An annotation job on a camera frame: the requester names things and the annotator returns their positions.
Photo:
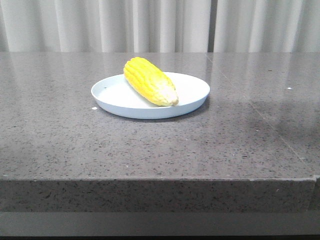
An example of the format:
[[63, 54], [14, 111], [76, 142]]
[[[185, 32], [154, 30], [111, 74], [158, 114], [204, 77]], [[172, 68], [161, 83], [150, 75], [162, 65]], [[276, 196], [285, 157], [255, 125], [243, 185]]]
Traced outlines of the yellow corn cob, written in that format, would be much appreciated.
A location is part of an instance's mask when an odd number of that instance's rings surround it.
[[123, 74], [131, 87], [149, 102], [161, 107], [179, 103], [172, 80], [147, 59], [130, 59], [124, 65]]

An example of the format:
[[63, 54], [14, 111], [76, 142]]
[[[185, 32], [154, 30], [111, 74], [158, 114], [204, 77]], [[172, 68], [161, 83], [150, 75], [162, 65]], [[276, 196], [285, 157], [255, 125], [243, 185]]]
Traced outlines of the grey pleated curtain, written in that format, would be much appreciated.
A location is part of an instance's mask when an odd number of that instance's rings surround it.
[[3, 52], [318, 52], [317, 0], [3, 0]]

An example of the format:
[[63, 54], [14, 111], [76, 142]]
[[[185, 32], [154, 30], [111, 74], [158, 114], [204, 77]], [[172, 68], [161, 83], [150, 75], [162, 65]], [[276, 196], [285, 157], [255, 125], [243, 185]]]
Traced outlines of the white round plate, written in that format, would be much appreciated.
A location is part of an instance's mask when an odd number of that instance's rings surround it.
[[179, 102], [176, 106], [157, 106], [137, 93], [123, 74], [95, 83], [91, 94], [97, 104], [117, 116], [157, 120], [182, 116], [198, 109], [210, 93], [210, 86], [195, 76], [167, 72], [175, 85]]

